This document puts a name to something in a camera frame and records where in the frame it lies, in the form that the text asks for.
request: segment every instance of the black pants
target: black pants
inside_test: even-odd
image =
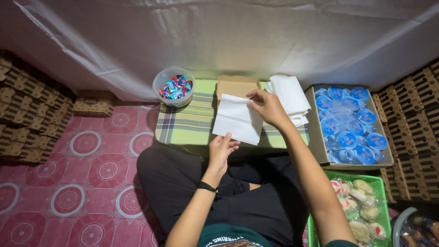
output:
[[[163,144],[145,149],[137,172],[148,203],[167,236],[188,205],[208,161]],[[258,232],[274,246],[301,246],[309,216],[288,156],[228,162],[205,225],[227,223]],[[248,183],[263,184],[249,190]]]

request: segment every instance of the green plastic basket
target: green plastic basket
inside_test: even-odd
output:
[[[335,178],[341,178],[344,181],[353,181],[355,179],[363,179],[364,181],[368,182],[372,188],[374,189],[374,193],[377,194],[377,197],[385,198],[385,192],[384,192],[384,183],[381,178],[373,177],[373,176],[366,176],[366,175],[356,175],[356,174],[349,174],[345,172],[336,172],[336,171],[325,171],[328,178],[335,179]],[[378,215],[378,218],[375,220],[378,224],[382,225],[385,229],[385,232],[387,234],[386,240],[380,240],[380,241],[374,241],[374,247],[390,247],[392,246],[392,228],[390,226],[390,218],[389,218],[389,212],[387,211],[387,204],[383,203],[383,205],[380,208],[380,214]],[[309,247],[319,247],[319,238],[317,235],[316,228],[314,227],[313,218],[311,215],[308,218],[308,244]]]

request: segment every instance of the white tissue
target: white tissue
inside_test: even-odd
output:
[[[267,92],[275,94],[291,119],[298,127],[308,123],[305,115],[311,109],[308,100],[295,76],[274,75],[265,86]]]
[[[258,145],[263,119],[252,107],[247,106],[248,102],[253,101],[222,94],[212,134],[225,136],[231,132],[235,140]]]

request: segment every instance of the striped cloth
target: striped cloth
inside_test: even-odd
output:
[[[172,108],[162,103],[155,130],[157,140],[175,145],[208,145],[215,137],[212,134],[212,128],[217,106],[216,83],[217,80],[197,80],[192,101],[186,107]],[[298,127],[298,130],[305,143],[308,144],[309,136],[306,125]],[[246,143],[241,146],[255,147]],[[258,147],[286,148],[279,131],[266,123],[263,124]]]

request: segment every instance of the white curtain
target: white curtain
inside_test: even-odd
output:
[[[436,0],[13,0],[0,46],[72,89],[156,101],[155,75],[295,75],[377,89],[439,56]]]

